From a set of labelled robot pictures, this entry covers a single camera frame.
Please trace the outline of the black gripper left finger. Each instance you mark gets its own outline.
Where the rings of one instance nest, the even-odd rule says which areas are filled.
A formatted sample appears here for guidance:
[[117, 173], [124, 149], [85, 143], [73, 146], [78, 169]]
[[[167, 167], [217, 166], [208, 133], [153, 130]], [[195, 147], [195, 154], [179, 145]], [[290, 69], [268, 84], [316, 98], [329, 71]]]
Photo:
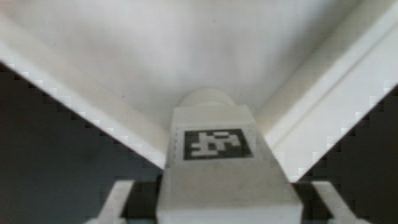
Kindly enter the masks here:
[[156, 224], [158, 183], [114, 183], [98, 216], [83, 224]]

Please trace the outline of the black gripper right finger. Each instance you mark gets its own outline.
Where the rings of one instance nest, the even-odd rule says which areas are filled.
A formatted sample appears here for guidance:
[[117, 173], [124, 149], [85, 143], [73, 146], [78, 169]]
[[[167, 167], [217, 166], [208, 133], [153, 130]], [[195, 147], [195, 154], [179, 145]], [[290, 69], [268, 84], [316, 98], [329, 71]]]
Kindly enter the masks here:
[[300, 224], [371, 224], [357, 217], [329, 181], [293, 184], [304, 203]]

